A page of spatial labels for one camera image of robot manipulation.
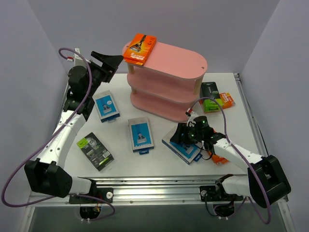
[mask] metal frame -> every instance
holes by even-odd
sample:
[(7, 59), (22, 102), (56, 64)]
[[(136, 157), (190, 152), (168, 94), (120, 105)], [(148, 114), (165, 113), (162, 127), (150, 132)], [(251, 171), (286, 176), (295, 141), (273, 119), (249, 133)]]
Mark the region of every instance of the metal frame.
[[(239, 92), (245, 106), (246, 114), (252, 128), (254, 139), (259, 153), (268, 156), (263, 137), (258, 124), (250, 110), (249, 104), (245, 98), (239, 75), (235, 76)], [(113, 188), (113, 205), (173, 205), (173, 204), (204, 204), (200, 200), (199, 186), (213, 185), (214, 181), (221, 176), (169, 176), (169, 177), (90, 177), (97, 181), (98, 188)], [(29, 202), (45, 197), (42, 194), (31, 193)], [(80, 205), (68, 204), (69, 197), (53, 198), (35, 205), (35, 207), (79, 207)], [(282, 218), (288, 232), (294, 232), (294, 225), (288, 210), (287, 198), (278, 201)], [(27, 225), (30, 225), (31, 212), (34, 207), (27, 208), (29, 211), (25, 214), (23, 220), (24, 230), (28, 231)]]

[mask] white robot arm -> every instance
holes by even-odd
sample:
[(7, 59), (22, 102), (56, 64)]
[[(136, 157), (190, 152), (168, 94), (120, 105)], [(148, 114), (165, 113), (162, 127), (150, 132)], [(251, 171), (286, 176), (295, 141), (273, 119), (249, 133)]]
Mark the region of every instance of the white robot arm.
[[(69, 194), (96, 195), (94, 180), (72, 177), (63, 169), (68, 151), (94, 107), (93, 94), (101, 82), (110, 82), (123, 60), (123, 56), (107, 56), (94, 51), (91, 56), (101, 61), (102, 66), (98, 66), (92, 61), (89, 63), (92, 85), (86, 101), (82, 102), (89, 86), (88, 71), (84, 66), (75, 66), (69, 71), (70, 88), (67, 92), (61, 119), (55, 131), (62, 127), (64, 123), (66, 123), (65, 127), (42, 150), (35, 161), (29, 160), (25, 164), (25, 173), (31, 190), (34, 192), (62, 198)], [(77, 109), (79, 109), (77, 114), (67, 122)]]
[[(230, 143), (224, 134), (215, 132), (209, 126), (206, 116), (199, 116), (192, 109), (186, 114), (189, 120), (187, 123), (178, 124), (175, 134), (170, 139), (171, 142), (185, 145), (201, 143), (202, 149), (226, 158), (247, 173), (242, 176), (229, 174), (217, 180), (215, 194), (221, 199), (233, 194), (247, 196), (253, 198), (259, 206), (266, 208), (266, 200), (258, 181), (262, 183), (270, 204), (291, 192), (291, 186), (277, 158), (272, 155), (263, 157)], [(258, 180), (248, 168), (244, 158), (251, 164)]]

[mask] grey wall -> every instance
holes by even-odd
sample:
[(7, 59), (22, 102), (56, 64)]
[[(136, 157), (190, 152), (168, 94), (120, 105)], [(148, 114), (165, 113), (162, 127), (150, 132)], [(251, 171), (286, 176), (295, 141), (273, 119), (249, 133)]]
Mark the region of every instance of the grey wall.
[[(0, 189), (12, 171), (55, 128), (67, 77), (26, 0), (0, 1)], [(6, 193), (26, 203), (30, 193), (23, 169)], [(0, 203), (0, 231), (18, 231), (24, 208)]]
[(264, 136), (292, 185), (297, 231), (308, 231), (309, 1), (281, 0), (242, 72)]
[[(137, 32), (240, 72), (279, 0), (28, 0), (51, 43), (120, 54)], [(71, 64), (63, 61), (65, 67)], [(119, 72), (126, 73), (122, 65)]]

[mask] table surface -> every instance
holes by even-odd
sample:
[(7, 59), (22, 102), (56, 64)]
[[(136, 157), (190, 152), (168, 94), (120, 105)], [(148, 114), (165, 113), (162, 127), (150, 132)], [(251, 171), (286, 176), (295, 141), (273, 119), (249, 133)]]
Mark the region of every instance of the table surface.
[[(258, 153), (253, 133), (245, 112), (241, 96), (232, 73), (206, 73), (203, 82), (215, 81), (219, 92), (229, 92), (236, 105), (225, 109), (227, 132), (231, 140)], [(163, 177), (244, 174), (232, 163), (215, 165), (211, 160), (186, 164), (162, 143), (162, 138), (177, 123), (136, 109), (130, 102), (131, 88), (126, 74), (116, 74), (109, 84), (102, 83), (96, 93), (110, 90), (120, 112), (120, 117), (112, 122), (101, 123), (96, 108), (88, 121), (78, 132), (68, 153), (65, 170), (72, 176), (80, 177)], [(197, 103), (194, 110), (200, 115), (202, 109)], [(154, 139), (154, 149), (147, 155), (133, 153), (129, 134), (128, 119), (147, 116)], [(220, 112), (207, 114), (209, 125), (218, 132), (224, 132), (223, 117)], [(100, 172), (90, 163), (76, 143), (93, 132), (108, 148), (114, 157), (108, 166)]]

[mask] pink shelf tier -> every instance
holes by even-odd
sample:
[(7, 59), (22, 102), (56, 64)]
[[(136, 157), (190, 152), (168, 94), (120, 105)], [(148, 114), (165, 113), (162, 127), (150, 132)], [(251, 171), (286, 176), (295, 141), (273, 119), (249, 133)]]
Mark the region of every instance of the pink shelf tier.
[(134, 66), (176, 78), (197, 80), (205, 74), (207, 61), (197, 52), (157, 42), (146, 63)]
[(176, 103), (191, 103), (198, 97), (193, 93), (194, 80), (180, 81), (138, 67), (134, 68), (134, 74), (128, 73), (127, 82), (136, 90)]
[(177, 104), (142, 92), (130, 95), (132, 105), (154, 115), (164, 117), (175, 122), (188, 120), (185, 114), (190, 104)]

